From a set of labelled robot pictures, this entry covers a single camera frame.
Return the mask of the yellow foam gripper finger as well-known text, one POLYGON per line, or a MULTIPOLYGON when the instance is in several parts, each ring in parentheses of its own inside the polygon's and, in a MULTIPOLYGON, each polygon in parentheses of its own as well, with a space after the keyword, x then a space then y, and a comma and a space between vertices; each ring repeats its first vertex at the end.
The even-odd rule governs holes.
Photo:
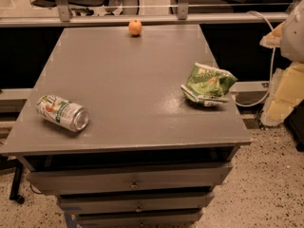
POLYGON ((265 48, 279 48, 282 37, 282 29, 284 26, 284 22, 280 23, 271 32, 263 36, 259 44, 265 48))
POLYGON ((269 97, 263 106, 260 121, 277 126, 304 100, 304 64, 291 63, 286 69, 277 68, 270 82, 269 97))

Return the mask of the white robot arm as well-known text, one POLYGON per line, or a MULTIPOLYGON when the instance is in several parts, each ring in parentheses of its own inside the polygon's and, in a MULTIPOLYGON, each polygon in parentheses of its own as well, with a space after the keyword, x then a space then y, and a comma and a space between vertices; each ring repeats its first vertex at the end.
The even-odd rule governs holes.
POLYGON ((281 56, 292 62, 286 69, 275 71, 260 117, 264 125, 277 126, 304 100, 304 0, 284 22, 263 36, 260 44, 280 48, 281 56))

